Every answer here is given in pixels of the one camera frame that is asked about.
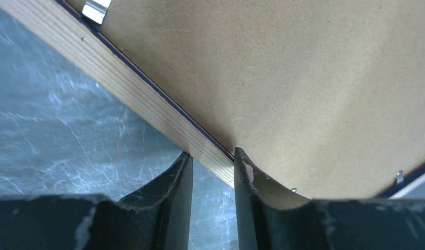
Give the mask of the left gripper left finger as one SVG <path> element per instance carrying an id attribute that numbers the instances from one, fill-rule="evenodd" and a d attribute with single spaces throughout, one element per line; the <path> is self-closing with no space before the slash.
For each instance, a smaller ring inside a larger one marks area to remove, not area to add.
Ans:
<path id="1" fill-rule="evenodd" d="M 193 159 L 182 153 L 115 202 L 101 194 L 0 196 L 0 249 L 187 249 Z"/>

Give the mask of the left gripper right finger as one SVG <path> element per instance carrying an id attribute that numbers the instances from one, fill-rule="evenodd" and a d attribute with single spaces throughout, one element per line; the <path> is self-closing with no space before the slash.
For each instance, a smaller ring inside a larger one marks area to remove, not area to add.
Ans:
<path id="1" fill-rule="evenodd" d="M 425 249 L 425 199 L 309 199 L 234 151 L 240 249 Z"/>

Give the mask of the metal frame turn clip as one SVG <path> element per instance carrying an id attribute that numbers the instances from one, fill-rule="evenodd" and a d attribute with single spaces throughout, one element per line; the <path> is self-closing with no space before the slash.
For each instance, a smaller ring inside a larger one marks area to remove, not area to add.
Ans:
<path id="1" fill-rule="evenodd" d="M 88 0 L 82 8 L 82 14 L 96 25 L 101 25 L 108 12 L 111 0 Z"/>

